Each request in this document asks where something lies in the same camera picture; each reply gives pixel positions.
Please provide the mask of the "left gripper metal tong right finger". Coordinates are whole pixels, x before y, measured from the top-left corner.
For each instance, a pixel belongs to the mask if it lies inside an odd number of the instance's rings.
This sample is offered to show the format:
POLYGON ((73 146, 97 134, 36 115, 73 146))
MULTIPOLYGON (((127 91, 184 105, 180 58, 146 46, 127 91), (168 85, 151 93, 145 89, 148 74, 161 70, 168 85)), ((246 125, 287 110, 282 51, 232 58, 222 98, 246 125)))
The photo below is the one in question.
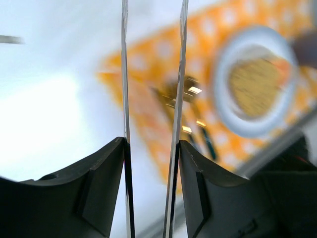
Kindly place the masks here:
POLYGON ((180 14, 181 51, 177 80, 177 94, 174 109, 173 132, 171 140, 170 164, 166 194, 163 238, 171 238, 174 233, 175 198, 178 178, 178 161, 180 153, 180 132, 182 130, 182 109, 184 93, 184 76, 186 68, 188 0, 182 2, 180 14))

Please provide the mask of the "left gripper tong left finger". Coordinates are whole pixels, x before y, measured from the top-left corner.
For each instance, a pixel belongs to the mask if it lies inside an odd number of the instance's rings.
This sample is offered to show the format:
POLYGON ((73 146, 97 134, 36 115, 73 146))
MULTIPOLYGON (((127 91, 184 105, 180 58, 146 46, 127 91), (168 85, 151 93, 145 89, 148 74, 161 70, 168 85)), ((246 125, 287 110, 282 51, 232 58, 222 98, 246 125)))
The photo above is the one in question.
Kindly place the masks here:
POLYGON ((128 70, 127 70, 127 50, 126 31, 128 19, 128 1, 122 1, 121 13, 121 75, 122 75, 122 96, 124 115, 124 172, 125 172, 125 197, 126 197, 126 229, 127 237, 135 237, 134 204, 133 204, 133 184, 131 166, 130 147, 130 123, 129 123, 129 102, 128 102, 128 70))

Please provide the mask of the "toasted bread slice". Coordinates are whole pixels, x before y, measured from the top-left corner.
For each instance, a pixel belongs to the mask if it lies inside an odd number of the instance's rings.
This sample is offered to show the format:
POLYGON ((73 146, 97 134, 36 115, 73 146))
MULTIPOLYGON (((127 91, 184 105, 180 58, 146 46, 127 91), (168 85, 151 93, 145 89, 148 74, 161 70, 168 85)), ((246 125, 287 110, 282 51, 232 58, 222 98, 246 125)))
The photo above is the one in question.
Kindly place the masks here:
POLYGON ((228 83, 242 112, 251 118, 266 115, 279 94, 280 72, 270 61, 258 58, 233 66, 228 83))

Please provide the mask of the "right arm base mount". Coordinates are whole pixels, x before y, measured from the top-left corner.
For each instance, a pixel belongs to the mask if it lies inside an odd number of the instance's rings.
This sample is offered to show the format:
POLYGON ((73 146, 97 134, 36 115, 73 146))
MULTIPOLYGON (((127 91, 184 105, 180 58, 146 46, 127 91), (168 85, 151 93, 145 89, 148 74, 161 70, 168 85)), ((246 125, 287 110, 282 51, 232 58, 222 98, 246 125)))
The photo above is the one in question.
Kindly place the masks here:
POLYGON ((304 136, 254 177, 262 180, 285 237, 317 236, 317 168, 308 159, 304 136))

